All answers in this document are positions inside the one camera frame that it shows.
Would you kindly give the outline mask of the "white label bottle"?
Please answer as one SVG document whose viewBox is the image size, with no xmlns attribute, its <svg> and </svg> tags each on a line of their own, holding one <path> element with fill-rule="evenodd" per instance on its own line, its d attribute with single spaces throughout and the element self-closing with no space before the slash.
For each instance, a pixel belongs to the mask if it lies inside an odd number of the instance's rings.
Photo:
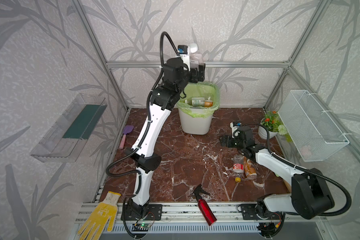
<svg viewBox="0 0 360 240">
<path fill-rule="evenodd" d="M 200 66 L 204 64 L 202 53 L 199 50 L 199 47 L 196 43 L 189 45 L 190 52 L 190 66 L 191 69 L 200 69 Z"/>
</svg>

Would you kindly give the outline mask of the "clear square bottle white cap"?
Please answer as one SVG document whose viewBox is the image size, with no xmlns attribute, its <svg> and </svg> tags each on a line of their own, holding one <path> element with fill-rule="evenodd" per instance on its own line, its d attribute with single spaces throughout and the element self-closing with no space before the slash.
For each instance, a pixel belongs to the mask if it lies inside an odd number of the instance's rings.
<svg viewBox="0 0 360 240">
<path fill-rule="evenodd" d="M 185 104 L 190 105 L 192 107 L 204 107 L 205 98 L 195 97 L 195 98 L 185 99 Z"/>
</svg>

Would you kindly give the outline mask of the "red label crushed bottle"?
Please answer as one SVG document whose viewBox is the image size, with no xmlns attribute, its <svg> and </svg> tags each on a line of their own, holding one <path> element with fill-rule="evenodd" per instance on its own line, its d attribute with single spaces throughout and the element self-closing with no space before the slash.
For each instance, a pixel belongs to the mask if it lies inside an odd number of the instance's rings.
<svg viewBox="0 0 360 240">
<path fill-rule="evenodd" d="M 232 170 L 235 173 L 235 182 L 240 183 L 244 174 L 244 157 L 242 155 L 235 155 L 233 157 Z"/>
</svg>

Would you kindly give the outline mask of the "orange cap clear bottle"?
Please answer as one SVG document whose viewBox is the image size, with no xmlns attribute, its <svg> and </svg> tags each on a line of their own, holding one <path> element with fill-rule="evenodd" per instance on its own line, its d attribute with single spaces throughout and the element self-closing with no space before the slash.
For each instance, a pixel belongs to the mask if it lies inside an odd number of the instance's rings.
<svg viewBox="0 0 360 240">
<path fill-rule="evenodd" d="M 210 108 L 210 107 L 213 106 L 213 104 L 214 104 L 214 102 L 212 100 L 205 100 L 204 101 L 204 107 L 205 108 Z"/>
</svg>

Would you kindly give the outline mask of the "brown bottle near right arm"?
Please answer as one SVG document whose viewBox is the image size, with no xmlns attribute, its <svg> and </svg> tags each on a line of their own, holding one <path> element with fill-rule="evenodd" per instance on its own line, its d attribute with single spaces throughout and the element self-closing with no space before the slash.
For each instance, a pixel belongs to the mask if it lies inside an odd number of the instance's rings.
<svg viewBox="0 0 360 240">
<path fill-rule="evenodd" d="M 255 180 L 257 178 L 257 172 L 251 160 L 244 160 L 244 171 L 247 179 Z"/>
</svg>

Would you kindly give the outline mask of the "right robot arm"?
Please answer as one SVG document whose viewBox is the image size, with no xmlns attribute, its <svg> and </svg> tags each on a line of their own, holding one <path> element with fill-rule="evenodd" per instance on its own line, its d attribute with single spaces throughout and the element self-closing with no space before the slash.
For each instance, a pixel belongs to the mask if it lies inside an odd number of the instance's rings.
<svg viewBox="0 0 360 240">
<path fill-rule="evenodd" d="M 289 194 L 267 195 L 257 200 L 256 211 L 260 218 L 280 212 L 310 220 L 316 216 L 339 216 L 351 208 L 352 197 L 345 187 L 318 169 L 306 169 L 280 157 L 271 150 L 269 139 L 266 139 L 266 146 L 257 144 L 250 126 L 234 122 L 232 133 L 219 138 L 221 146 L 237 149 L 242 156 L 273 171 L 291 186 Z M 328 184 L 340 189 L 346 197 L 345 205 L 337 211 L 333 211 L 335 200 Z"/>
</svg>

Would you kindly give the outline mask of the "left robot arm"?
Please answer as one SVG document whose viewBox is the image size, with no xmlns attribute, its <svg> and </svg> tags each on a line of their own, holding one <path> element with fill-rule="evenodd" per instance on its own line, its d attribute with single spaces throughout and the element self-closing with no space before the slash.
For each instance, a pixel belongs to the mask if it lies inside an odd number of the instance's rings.
<svg viewBox="0 0 360 240">
<path fill-rule="evenodd" d="M 122 220 L 140 220 L 149 214 L 152 176 L 162 160 L 154 152 L 159 133 L 176 103 L 186 98 L 186 86 L 198 81 L 186 61 L 189 55 L 186 46 L 176 47 L 167 32 L 161 33 L 159 54 L 161 71 L 147 97 L 147 118 L 141 133 L 133 146 L 126 149 L 126 156 L 106 168 L 107 176 L 113 178 L 137 175 L 133 195 L 126 196 L 123 201 Z M 119 174 L 111 172 L 116 164 L 128 158 L 135 161 L 135 170 Z"/>
</svg>

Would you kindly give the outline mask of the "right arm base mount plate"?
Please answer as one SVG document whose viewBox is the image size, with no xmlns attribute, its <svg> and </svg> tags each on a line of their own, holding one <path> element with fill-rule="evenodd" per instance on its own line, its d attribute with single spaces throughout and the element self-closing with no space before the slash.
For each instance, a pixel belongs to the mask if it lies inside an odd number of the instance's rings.
<svg viewBox="0 0 360 240">
<path fill-rule="evenodd" d="M 258 204 L 240 204 L 236 207 L 237 211 L 242 215 L 243 220 L 281 220 L 283 214 L 281 212 L 269 212 L 267 209 Z"/>
</svg>

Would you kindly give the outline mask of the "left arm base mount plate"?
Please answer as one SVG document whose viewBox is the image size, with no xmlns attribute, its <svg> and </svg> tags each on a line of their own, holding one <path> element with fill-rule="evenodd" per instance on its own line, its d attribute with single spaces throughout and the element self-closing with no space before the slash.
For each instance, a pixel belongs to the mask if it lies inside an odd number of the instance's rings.
<svg viewBox="0 0 360 240">
<path fill-rule="evenodd" d="M 128 203 L 122 210 L 121 220 L 137 221 L 150 220 L 160 221 L 163 213 L 163 205 L 161 204 L 145 204 L 143 206 L 135 203 Z"/>
</svg>

